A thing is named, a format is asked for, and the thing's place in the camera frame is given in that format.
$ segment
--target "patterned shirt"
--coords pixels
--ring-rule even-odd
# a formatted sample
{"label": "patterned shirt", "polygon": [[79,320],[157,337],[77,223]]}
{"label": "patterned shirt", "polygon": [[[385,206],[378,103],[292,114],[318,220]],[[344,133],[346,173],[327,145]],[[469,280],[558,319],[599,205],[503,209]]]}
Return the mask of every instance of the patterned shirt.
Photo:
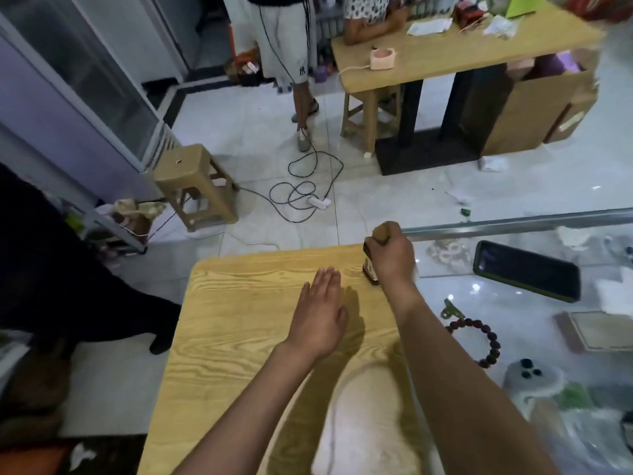
{"label": "patterned shirt", "polygon": [[364,18],[368,24],[384,21],[389,0],[343,0],[343,16],[349,19]]}

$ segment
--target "white shorts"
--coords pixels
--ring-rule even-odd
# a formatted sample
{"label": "white shorts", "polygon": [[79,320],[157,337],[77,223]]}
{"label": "white shorts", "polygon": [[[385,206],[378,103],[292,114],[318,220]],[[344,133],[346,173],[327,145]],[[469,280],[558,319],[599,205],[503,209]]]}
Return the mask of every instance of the white shorts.
{"label": "white shorts", "polygon": [[287,87],[308,80],[317,66],[317,23],[312,0],[290,6],[251,5],[264,76]]}

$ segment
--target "yellow wooden tabletop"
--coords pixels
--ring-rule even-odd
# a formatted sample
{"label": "yellow wooden tabletop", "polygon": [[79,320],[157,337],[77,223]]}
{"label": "yellow wooden tabletop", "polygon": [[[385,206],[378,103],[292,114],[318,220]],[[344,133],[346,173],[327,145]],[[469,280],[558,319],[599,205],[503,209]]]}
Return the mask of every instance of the yellow wooden tabletop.
{"label": "yellow wooden tabletop", "polygon": [[455,23],[445,33],[412,37],[407,35],[411,23],[397,33],[356,46],[346,46],[342,37],[332,40],[339,71],[368,65],[374,46],[396,50],[396,66],[391,70],[341,73],[347,93],[591,46],[604,37],[601,30],[549,2],[543,2],[536,13],[523,17],[518,22],[517,34],[509,40],[484,36],[481,29],[459,33]]}
{"label": "yellow wooden tabletop", "polygon": [[138,473],[167,475],[283,340],[301,286],[341,271],[341,349],[295,394],[259,473],[414,474],[422,440],[391,310],[361,245],[210,258],[193,269]]}

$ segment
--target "wooden stool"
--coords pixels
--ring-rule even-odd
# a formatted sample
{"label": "wooden stool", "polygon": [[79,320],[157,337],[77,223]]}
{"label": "wooden stool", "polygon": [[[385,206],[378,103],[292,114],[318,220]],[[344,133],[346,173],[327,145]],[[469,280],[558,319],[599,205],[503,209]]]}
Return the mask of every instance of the wooden stool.
{"label": "wooden stool", "polygon": [[[392,95],[396,95],[396,106],[391,103]],[[350,110],[349,109],[349,97],[352,96],[362,102],[361,105]],[[388,123],[378,120],[378,109],[382,108],[384,111],[393,116],[393,119]],[[363,124],[357,125],[350,118],[356,113],[363,111]],[[398,131],[400,127],[400,115],[402,111],[402,101],[400,95],[400,85],[393,87],[377,88],[376,90],[368,90],[366,92],[345,93],[345,105],[343,107],[343,126],[341,127],[341,136],[346,137],[349,132],[356,132],[361,134],[365,138],[365,151],[367,153],[374,153],[376,147],[376,138],[378,137],[378,131],[380,135],[384,135],[389,130]]]}
{"label": "wooden stool", "polygon": [[[154,168],[154,182],[190,232],[203,218],[220,215],[226,223],[235,223],[235,192],[239,187],[213,159],[204,146],[189,145],[164,151]],[[226,186],[218,187],[212,180],[226,179]],[[185,213],[185,194],[191,198],[203,195],[209,208]]]}

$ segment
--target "gray sneaker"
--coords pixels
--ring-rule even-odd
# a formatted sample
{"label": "gray sneaker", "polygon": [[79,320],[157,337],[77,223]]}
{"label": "gray sneaker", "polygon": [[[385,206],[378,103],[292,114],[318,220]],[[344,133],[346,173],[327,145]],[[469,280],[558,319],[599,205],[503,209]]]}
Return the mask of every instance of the gray sneaker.
{"label": "gray sneaker", "polygon": [[[312,116],[314,114],[318,113],[318,101],[315,98],[312,98],[312,105],[310,105],[310,111],[308,111],[308,116]],[[299,119],[297,118],[297,114],[295,113],[292,116],[292,122],[293,123],[297,123],[299,121]]]}
{"label": "gray sneaker", "polygon": [[297,131],[297,145],[299,151],[308,151],[312,146],[310,141],[310,132],[306,128],[300,128]]}

